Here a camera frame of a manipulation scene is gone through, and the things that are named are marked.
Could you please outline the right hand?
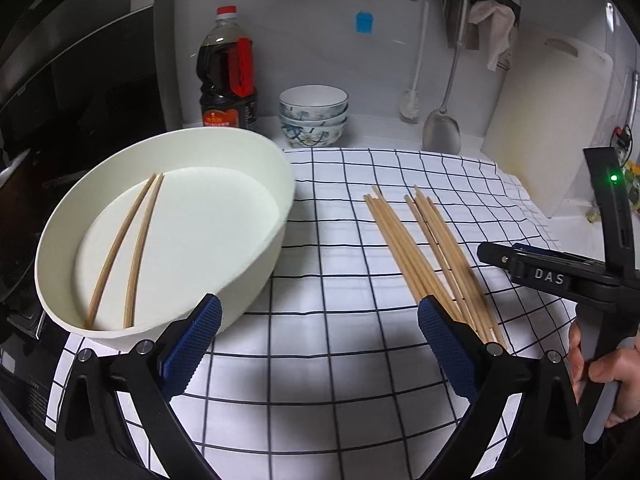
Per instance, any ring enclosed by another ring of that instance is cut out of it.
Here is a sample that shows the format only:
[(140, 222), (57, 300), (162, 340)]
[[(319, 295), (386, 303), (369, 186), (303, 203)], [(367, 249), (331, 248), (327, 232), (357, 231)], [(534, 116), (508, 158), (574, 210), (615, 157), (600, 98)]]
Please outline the right hand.
[(630, 348), (617, 349), (597, 361), (592, 362), (585, 370), (585, 359), (580, 350), (582, 334), (579, 324), (574, 321), (568, 332), (570, 351), (568, 352), (568, 368), (570, 380), (576, 400), (582, 395), (586, 382), (585, 376), (598, 384), (618, 382), (618, 393), (614, 408), (608, 415), (605, 428), (628, 422), (639, 414), (639, 335), (634, 337)]

